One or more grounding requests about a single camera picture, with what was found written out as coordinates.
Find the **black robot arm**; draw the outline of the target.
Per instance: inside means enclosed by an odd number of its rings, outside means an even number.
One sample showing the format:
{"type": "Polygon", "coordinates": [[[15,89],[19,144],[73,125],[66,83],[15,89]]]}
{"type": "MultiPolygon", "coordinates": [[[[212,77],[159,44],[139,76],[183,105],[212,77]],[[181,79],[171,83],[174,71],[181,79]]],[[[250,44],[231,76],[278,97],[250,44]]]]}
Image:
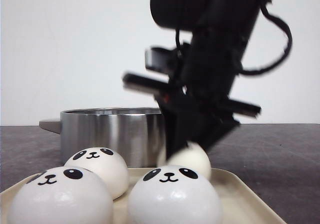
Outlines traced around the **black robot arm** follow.
{"type": "Polygon", "coordinates": [[[161,27],[192,33],[190,43],[172,50],[152,47],[145,67],[168,76],[168,82],[126,73],[126,88],[150,93],[164,117],[166,155],[195,142],[208,149],[238,126],[234,114],[256,117],[257,105],[230,99],[236,75],[255,76],[270,70],[245,70],[241,60],[259,13],[276,22],[266,8],[271,0],[150,0],[153,20],[161,27]]]}

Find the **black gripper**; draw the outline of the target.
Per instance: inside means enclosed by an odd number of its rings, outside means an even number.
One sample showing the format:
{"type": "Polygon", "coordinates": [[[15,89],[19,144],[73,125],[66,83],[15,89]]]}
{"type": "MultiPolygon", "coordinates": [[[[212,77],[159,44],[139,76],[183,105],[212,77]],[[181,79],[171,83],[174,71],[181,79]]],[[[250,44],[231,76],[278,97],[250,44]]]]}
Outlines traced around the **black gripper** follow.
{"type": "Polygon", "coordinates": [[[181,57],[178,70],[168,82],[126,73],[126,88],[153,94],[164,117],[166,160],[188,141],[208,150],[240,125],[234,113],[256,117],[261,107],[230,99],[235,76],[242,71],[241,60],[252,29],[195,28],[190,43],[177,47],[181,57]],[[199,113],[218,119],[207,120],[198,136],[199,113]]]}

